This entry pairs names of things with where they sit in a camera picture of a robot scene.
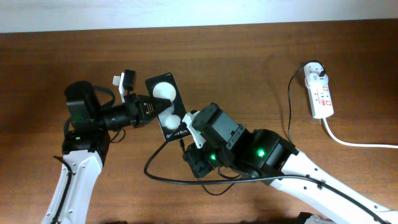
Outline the black Galaxy smartphone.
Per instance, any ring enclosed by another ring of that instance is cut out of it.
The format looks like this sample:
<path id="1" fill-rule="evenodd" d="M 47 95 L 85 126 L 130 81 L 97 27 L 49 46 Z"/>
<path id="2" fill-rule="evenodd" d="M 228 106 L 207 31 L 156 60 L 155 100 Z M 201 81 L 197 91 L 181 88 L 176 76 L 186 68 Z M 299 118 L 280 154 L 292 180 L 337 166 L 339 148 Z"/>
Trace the black Galaxy smartphone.
<path id="1" fill-rule="evenodd" d="M 187 111 L 173 73 L 167 72 L 148 78 L 145 84 L 150 96 L 170 103 L 170 106 L 157 116 L 165 140 L 171 142 L 187 136 L 186 129 L 177 130 Z"/>

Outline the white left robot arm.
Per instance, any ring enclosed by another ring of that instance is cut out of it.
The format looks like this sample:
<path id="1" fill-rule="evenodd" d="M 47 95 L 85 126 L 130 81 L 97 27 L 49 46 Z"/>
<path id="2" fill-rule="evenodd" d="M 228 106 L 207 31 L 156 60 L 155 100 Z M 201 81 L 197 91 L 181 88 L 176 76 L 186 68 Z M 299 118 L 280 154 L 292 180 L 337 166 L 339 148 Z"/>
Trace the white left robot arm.
<path id="1" fill-rule="evenodd" d="M 112 141 L 109 133 L 126 126 L 145 126 L 172 105 L 169 99 L 134 93 L 126 95 L 120 105 L 113 100 L 102 105 L 97 91 L 112 94 L 88 81 L 65 89 L 70 117 L 64 124 L 62 155 L 56 158 L 62 169 L 43 223 L 84 223 Z"/>

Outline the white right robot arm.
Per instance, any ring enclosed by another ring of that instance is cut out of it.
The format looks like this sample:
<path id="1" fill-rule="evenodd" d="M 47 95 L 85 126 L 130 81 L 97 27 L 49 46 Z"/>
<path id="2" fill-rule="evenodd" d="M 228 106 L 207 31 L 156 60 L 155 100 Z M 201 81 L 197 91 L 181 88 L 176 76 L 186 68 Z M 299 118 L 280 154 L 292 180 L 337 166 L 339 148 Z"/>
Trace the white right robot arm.
<path id="1" fill-rule="evenodd" d="M 182 123 L 194 140 L 183 158 L 196 178 L 227 167 L 300 199 L 335 223 L 397 223 L 397 211 L 327 174 L 277 133 L 249 132 L 214 103 L 188 112 Z"/>

